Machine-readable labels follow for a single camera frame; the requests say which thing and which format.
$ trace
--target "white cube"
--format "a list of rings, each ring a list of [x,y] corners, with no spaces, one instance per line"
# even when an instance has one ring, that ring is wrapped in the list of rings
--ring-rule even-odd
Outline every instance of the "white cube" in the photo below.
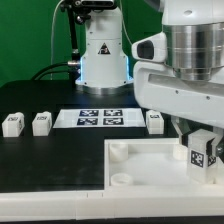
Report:
[[[9,114],[2,123],[3,137],[19,137],[24,127],[22,113]]]
[[[187,174],[200,183],[212,183],[217,173],[217,158],[207,155],[207,143],[217,135],[206,130],[198,130],[189,135]]]
[[[32,126],[33,136],[48,136],[52,127],[51,113],[38,113],[33,120]]]
[[[164,133],[164,119],[160,112],[149,110],[146,113],[146,125],[149,134],[163,134]]]

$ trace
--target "white plastic block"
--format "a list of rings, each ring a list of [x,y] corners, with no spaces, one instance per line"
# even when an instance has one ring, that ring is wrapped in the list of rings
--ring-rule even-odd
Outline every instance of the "white plastic block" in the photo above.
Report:
[[[189,135],[189,154],[187,173],[190,178],[200,183],[215,181],[217,158],[207,155],[207,143],[217,135],[206,130],[198,130]]]
[[[123,187],[133,185],[133,177],[126,173],[117,173],[114,174],[111,179],[111,186]]]
[[[38,113],[33,120],[32,126],[34,136],[48,136],[52,127],[51,113]]]
[[[75,198],[74,191],[1,194],[0,222],[74,220]]]
[[[9,114],[2,123],[4,137],[19,137],[25,127],[22,113]]]
[[[173,157],[179,161],[187,161],[188,148],[183,145],[175,145],[173,148]]]
[[[217,134],[200,129],[189,135],[188,147],[197,149],[197,151],[204,153],[206,150],[207,142],[211,141],[212,139],[215,139],[216,137]]]
[[[110,160],[113,162],[123,162],[128,159],[128,144],[118,142],[110,144]]]
[[[163,134],[164,120],[160,112],[150,110],[146,113],[146,125],[149,134]]]

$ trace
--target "white paper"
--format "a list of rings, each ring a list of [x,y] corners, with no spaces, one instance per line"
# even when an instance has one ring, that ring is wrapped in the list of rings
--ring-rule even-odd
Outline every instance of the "white paper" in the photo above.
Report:
[[[141,109],[61,110],[54,128],[145,127]]]

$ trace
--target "green wall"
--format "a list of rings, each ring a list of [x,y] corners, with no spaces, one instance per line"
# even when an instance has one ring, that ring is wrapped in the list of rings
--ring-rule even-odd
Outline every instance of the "green wall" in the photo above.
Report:
[[[0,1],[0,86],[13,80],[30,79],[50,64],[51,23],[59,0]],[[122,0],[124,19],[132,42],[161,31],[161,15],[143,0]],[[84,26],[78,26],[80,51],[85,51]],[[123,48],[131,56],[124,36]],[[70,58],[66,13],[59,11],[55,34],[55,62]]]

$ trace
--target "table surface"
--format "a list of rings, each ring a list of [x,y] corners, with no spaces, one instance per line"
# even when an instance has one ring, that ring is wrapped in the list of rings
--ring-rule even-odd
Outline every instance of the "table surface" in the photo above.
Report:
[[[32,121],[36,113],[51,112],[54,123],[61,109],[138,108],[132,89],[114,96],[94,96],[76,91],[68,81],[15,81],[0,88],[0,105],[0,123],[9,113],[25,115],[25,128],[19,138],[3,138],[0,130],[0,193],[104,189],[104,140],[152,137],[143,127],[52,129],[48,137],[33,137]],[[153,137],[176,137],[170,117],[164,115],[164,118],[165,134]],[[223,220],[223,217],[181,217],[107,220],[107,223],[207,224]]]

